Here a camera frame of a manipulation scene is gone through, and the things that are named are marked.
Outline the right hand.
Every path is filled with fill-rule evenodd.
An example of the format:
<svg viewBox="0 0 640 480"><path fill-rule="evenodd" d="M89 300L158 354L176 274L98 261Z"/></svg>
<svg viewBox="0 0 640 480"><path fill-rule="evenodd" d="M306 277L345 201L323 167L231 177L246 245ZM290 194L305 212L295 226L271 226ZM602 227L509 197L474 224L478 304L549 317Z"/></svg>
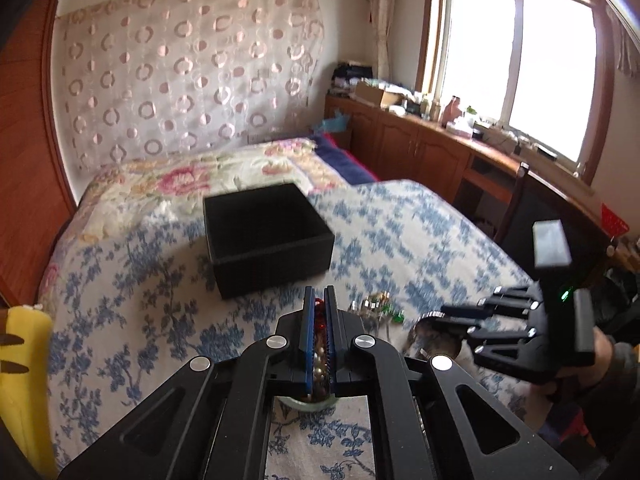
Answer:
<svg viewBox="0 0 640 480"><path fill-rule="evenodd" d="M575 378L579 385L591 387L597 385L611 368L616 353L627 349L626 344L616 344L608 335L595 327L593 329L594 363L583 367L561 368L557 378Z"/></svg>

